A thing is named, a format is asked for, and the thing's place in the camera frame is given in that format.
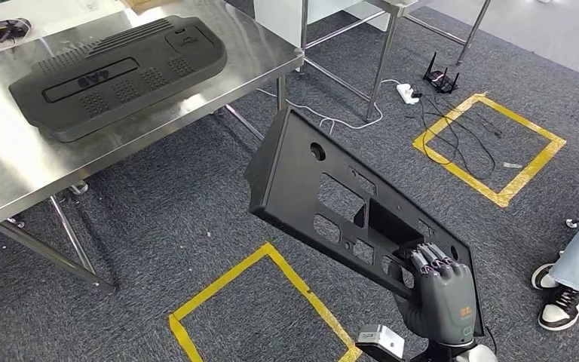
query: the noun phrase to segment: yellow tape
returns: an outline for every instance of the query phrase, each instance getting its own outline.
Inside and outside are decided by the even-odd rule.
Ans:
[[[471,176],[469,173],[458,167],[456,164],[449,162],[447,158],[444,158],[441,154],[430,149],[427,146],[435,135],[440,133],[445,127],[449,126],[456,118],[460,117],[465,113],[471,106],[477,102],[485,103],[487,106],[493,108],[495,111],[506,115],[508,118],[522,124],[523,126],[533,130],[534,132],[540,134],[541,136],[547,138],[551,142],[543,149],[523,170],[520,171],[516,177],[514,177],[509,184],[507,184],[500,192],[495,192],[485,184],[481,183],[479,180]],[[536,173],[540,171],[547,162],[566,144],[566,141],[557,135],[545,130],[544,128],[534,124],[527,119],[523,118],[521,115],[517,115],[515,112],[501,106],[500,104],[490,100],[485,94],[474,94],[473,96],[467,98],[463,103],[458,105],[455,109],[452,109],[433,124],[429,129],[425,130],[420,136],[418,136],[413,143],[413,146],[419,151],[426,153],[430,158],[442,164],[445,169],[456,175],[459,179],[465,181],[466,184],[471,186],[473,189],[477,190],[481,194],[485,195],[489,200],[492,200],[500,207],[506,207],[509,205],[511,199],[529,182],[532,177],[536,176]]]
[[[181,325],[176,317],[174,317],[174,314],[170,314],[168,319],[170,320],[170,329],[172,330],[172,333],[174,333],[176,340],[179,341],[179,344],[181,347],[183,347],[185,353],[188,354],[190,361],[203,362],[203,358],[201,358],[201,355],[198,354],[196,346],[194,346],[191,338],[189,338],[188,331],[185,330],[184,326]]]
[[[252,264],[258,262],[263,256],[267,255],[270,247],[272,247],[271,244],[265,243],[265,245],[260,247],[252,255],[245,258],[242,262],[239,262],[234,268],[230,269],[223,276],[216,279],[207,288],[203,289],[194,298],[190,299],[189,302],[184,304],[181,308],[175,310],[175,312],[173,313],[174,317],[179,321],[182,320],[196,307],[201,305],[202,302],[205,302],[206,300],[211,298],[214,294],[216,294],[216,292],[218,292],[221,288],[227,285],[227,283],[233,281],[240,273],[244,272],[245,269],[249,268],[250,266],[252,266]]]
[[[323,304],[323,302],[318,299],[316,294],[312,293],[308,287],[308,285],[299,277],[298,274],[292,269],[290,264],[287,263],[285,258],[274,248],[270,250],[269,256],[272,260],[278,265],[285,277],[289,279],[294,287],[301,292],[301,294],[312,304],[316,312],[320,315],[320,317],[329,325],[334,333],[345,343],[345,345],[349,348],[348,352],[341,357],[339,362],[353,362],[355,361],[361,354],[362,351],[354,345],[354,340],[345,332],[343,326],[339,323],[339,321],[334,317],[329,309]]]
[[[179,344],[185,353],[187,353],[191,362],[203,362],[203,359],[198,354],[193,341],[187,333],[187,330],[180,323],[180,320],[183,319],[186,315],[190,314],[190,312],[192,312],[200,304],[211,298],[214,294],[216,294],[216,292],[227,285],[227,283],[233,281],[238,275],[244,272],[245,269],[249,268],[266,255],[269,256],[276,265],[278,265],[280,270],[289,279],[292,285],[310,302],[319,316],[325,320],[327,325],[332,328],[334,333],[336,333],[336,335],[343,341],[345,346],[348,347],[348,350],[339,359],[339,362],[354,362],[362,354],[362,351],[356,348],[354,345],[354,340],[352,340],[347,332],[345,332],[345,329],[339,323],[339,321],[336,320],[336,317],[334,317],[332,312],[330,312],[329,309],[327,309],[327,307],[320,301],[320,299],[318,299],[318,297],[310,291],[308,285],[299,277],[298,274],[296,274],[294,269],[292,269],[290,264],[287,263],[285,258],[283,258],[283,256],[270,243],[265,243],[252,255],[245,258],[242,262],[239,262],[234,268],[230,269],[223,276],[216,279],[216,281],[214,281],[207,288],[190,299],[181,308],[178,308],[174,313],[170,314],[170,329],[176,337],[176,340],[179,341]]]

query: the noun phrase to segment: metal bar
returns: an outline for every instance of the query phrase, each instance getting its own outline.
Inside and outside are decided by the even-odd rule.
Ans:
[[[114,292],[115,288],[113,285],[85,270],[85,268],[80,266],[78,263],[73,262],[48,245],[43,244],[38,239],[31,236],[30,233],[17,228],[17,226],[13,225],[11,222],[0,222],[0,232],[3,235],[21,243],[23,246],[28,247],[35,253],[43,256],[45,259],[50,260],[60,268],[67,270],[77,278],[91,283],[95,287],[99,287],[105,293],[111,294]]]
[[[390,21],[388,24],[388,33],[385,36],[385,43],[383,44],[383,51],[381,53],[381,60],[378,62],[378,70],[376,71],[376,78],[374,79],[374,88],[372,89],[372,98],[369,100],[369,105],[367,107],[367,116],[365,119],[369,121],[374,112],[374,103],[378,97],[378,92],[381,91],[381,81],[383,80],[383,71],[385,68],[385,60],[389,56],[391,49],[391,44],[394,41],[394,33],[396,32],[396,19],[395,15],[390,16]]]
[[[285,85],[285,75],[278,77],[276,80],[276,88],[277,88],[277,97],[276,100],[278,101],[278,110],[285,108],[287,105],[287,96],[286,96],[286,85]]]
[[[483,21],[483,18],[485,17],[485,13],[487,12],[487,9],[489,8],[489,3],[491,2],[491,0],[485,0],[485,3],[482,4],[482,8],[480,8],[480,12],[478,13],[478,17],[476,18],[476,21],[474,22],[473,26],[471,27],[471,31],[469,36],[467,37],[467,40],[465,41],[465,44],[463,46],[463,50],[461,51],[461,55],[458,56],[458,60],[456,61],[456,64],[461,64],[463,63],[463,58],[465,57],[465,54],[467,53],[467,49],[469,49],[469,47],[471,46],[471,41],[473,40],[473,37],[476,35],[476,32],[478,31],[478,28],[480,27],[480,23]]]
[[[59,218],[61,218],[61,224],[63,224],[63,229],[65,229],[66,234],[68,235],[68,238],[72,242],[72,246],[76,250],[76,253],[78,254],[78,258],[81,260],[81,264],[90,273],[96,274],[96,272],[94,271],[94,267],[92,267],[92,263],[90,262],[90,259],[87,258],[87,254],[85,253],[85,250],[81,246],[81,242],[78,240],[76,234],[74,233],[74,230],[72,229],[72,225],[70,225],[68,218],[66,217],[65,213],[63,212],[63,208],[61,207],[61,205],[59,205],[59,201],[57,200],[56,195],[50,196],[50,202],[52,203],[52,206],[54,207],[54,211],[56,211],[57,215],[59,215]]]
[[[239,120],[243,126],[247,127],[248,130],[250,130],[250,132],[252,132],[254,134],[254,136],[256,136],[256,138],[258,138],[259,140],[263,141],[264,137],[262,135],[262,133],[259,132],[259,130],[257,130],[256,128],[254,128],[254,126],[252,126],[251,123],[249,123],[242,115],[240,115],[239,112],[236,112],[236,109],[234,109],[232,106],[230,106],[229,104],[225,105],[225,108],[234,116],[236,117],[237,120]]]
[[[341,29],[336,30],[335,32],[332,32],[332,33],[330,33],[330,34],[328,34],[328,35],[325,35],[325,36],[322,37],[322,38],[319,38],[319,39],[316,39],[316,40],[314,40],[314,41],[311,41],[309,44],[307,44],[307,45],[305,46],[305,49],[309,49],[309,48],[315,47],[315,46],[319,45],[320,43],[322,43],[322,42],[324,42],[324,41],[328,41],[328,40],[330,40],[331,38],[334,38],[335,36],[341,35],[342,33],[347,32],[348,30],[351,30],[351,29],[359,26],[360,24],[364,24],[364,23],[367,23],[368,21],[372,21],[372,20],[374,20],[375,18],[380,17],[382,14],[385,14],[385,11],[379,11],[379,12],[376,13],[376,14],[369,15],[369,16],[366,17],[365,19],[358,20],[358,21],[355,22],[355,23],[352,23],[352,24],[350,24],[350,25],[348,25],[348,26],[345,26],[345,27],[342,27]]]
[[[316,64],[313,60],[308,59],[307,57],[305,58],[305,62],[307,64],[309,64],[310,66],[313,66],[317,71],[323,73],[324,75],[327,75],[327,77],[331,78],[333,81],[335,81],[336,83],[342,85],[343,87],[346,87],[348,90],[354,92],[354,94],[356,94],[357,96],[359,96],[360,98],[366,100],[367,102],[369,102],[369,96],[367,96],[365,93],[361,92],[360,90],[356,89],[353,85],[347,83],[346,81],[340,79],[338,76],[334,75],[333,73],[331,73],[329,70],[323,68],[322,66],[319,66],[318,64]]]
[[[432,26],[432,25],[424,22],[423,20],[420,20],[420,19],[413,17],[411,15],[406,15],[406,16],[404,16],[404,18],[411,21],[412,23],[416,23],[416,24],[424,27],[425,29],[431,30],[432,32],[435,32],[438,35],[444,36],[445,38],[447,38],[451,41],[455,41],[455,42],[459,43],[460,45],[465,45],[466,41],[464,39],[461,39],[458,36],[453,35],[450,32],[446,32],[445,30],[438,29],[435,26]]]
[[[301,5],[301,50],[303,50],[303,55],[307,50],[308,43],[308,9],[309,0],[303,0]],[[303,66],[299,68],[299,73],[303,73]]]

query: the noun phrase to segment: black and white sneaker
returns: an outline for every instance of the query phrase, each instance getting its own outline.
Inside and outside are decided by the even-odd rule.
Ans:
[[[538,318],[546,330],[566,330],[576,324],[579,316],[579,291],[562,287],[550,300]]]
[[[555,262],[548,262],[543,264],[534,271],[532,275],[532,286],[538,290],[553,289],[558,287],[560,284],[553,280],[549,275],[549,270],[556,264]]]

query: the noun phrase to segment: orange logo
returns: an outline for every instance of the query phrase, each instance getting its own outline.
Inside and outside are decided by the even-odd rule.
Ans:
[[[471,307],[465,307],[461,309],[461,317],[467,317],[471,314]]]

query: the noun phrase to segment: stainless steel table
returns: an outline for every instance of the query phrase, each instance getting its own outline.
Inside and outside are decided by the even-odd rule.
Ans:
[[[352,84],[347,83],[344,79],[338,77],[334,73],[323,68],[318,63],[311,60],[310,58],[307,58],[307,57],[305,58],[305,62],[307,64],[313,66],[319,72],[323,73],[327,77],[331,78],[333,81],[337,82],[338,84],[340,84],[343,87],[347,88],[348,90],[352,91],[358,97],[360,97],[361,99],[363,99],[369,103],[369,105],[367,106],[367,113],[365,116],[366,121],[371,121],[370,118],[372,117],[372,114],[374,112],[375,102],[376,102],[376,99],[378,98],[378,93],[381,91],[381,83],[383,82],[383,72],[384,72],[384,68],[385,68],[385,60],[387,59],[389,52],[390,52],[390,49],[391,49],[391,46],[392,46],[392,43],[394,42],[394,32],[396,31],[396,20],[397,19],[403,17],[409,21],[412,21],[413,23],[416,23],[420,26],[423,26],[426,29],[431,30],[432,32],[435,32],[436,34],[444,36],[445,38],[447,38],[451,41],[454,41],[460,45],[463,45],[461,55],[458,56],[458,61],[456,62],[456,65],[460,65],[463,62],[463,58],[464,58],[465,54],[467,53],[467,49],[469,49],[471,42],[473,40],[473,37],[475,36],[476,31],[478,31],[478,28],[480,27],[480,23],[483,21],[483,18],[485,17],[487,9],[489,8],[489,3],[491,2],[491,0],[484,0],[484,2],[482,4],[482,8],[480,9],[480,13],[478,14],[478,17],[476,18],[476,22],[473,24],[473,26],[470,30],[470,34],[467,37],[467,39],[464,40],[464,39],[459,38],[456,35],[453,35],[449,32],[444,31],[444,30],[438,29],[435,26],[429,25],[426,22],[419,20],[416,17],[413,17],[412,15],[409,15],[409,13],[411,13],[414,10],[417,10],[419,8],[422,8],[423,6],[431,3],[433,0],[365,0],[365,1],[376,6],[377,8],[380,8],[381,10],[375,14],[372,14],[372,15],[366,17],[365,19],[358,20],[355,23],[352,23],[352,24],[345,26],[341,29],[338,29],[338,30],[336,30],[328,35],[325,35],[322,38],[319,38],[319,39],[316,39],[314,41],[307,43],[309,0],[302,0],[302,7],[301,7],[301,9],[302,9],[301,49],[303,51],[306,51],[309,48],[315,47],[316,45],[319,45],[320,43],[322,43],[324,41],[330,40],[331,38],[334,38],[338,35],[341,35],[342,33],[347,32],[347,31],[349,31],[349,30],[351,30],[351,29],[353,29],[361,24],[367,23],[368,21],[373,20],[377,17],[380,17],[383,14],[390,14],[387,34],[385,36],[385,41],[383,43],[383,49],[381,52],[381,59],[378,62],[378,69],[376,70],[376,76],[374,77],[374,85],[372,87],[372,95],[371,96],[366,95],[362,91],[358,90]]]
[[[199,17],[225,43],[228,63],[216,77],[156,103],[72,143],[40,134],[21,115],[8,85],[39,60],[125,29],[176,14]],[[98,278],[54,194],[120,161],[193,121],[226,106],[259,139],[229,102],[277,79],[285,102],[285,74],[303,64],[303,52],[222,0],[183,0],[141,15],[128,9],[0,53],[0,232],[76,276],[111,292]],[[81,264],[49,248],[7,218],[46,198],[61,218]]]

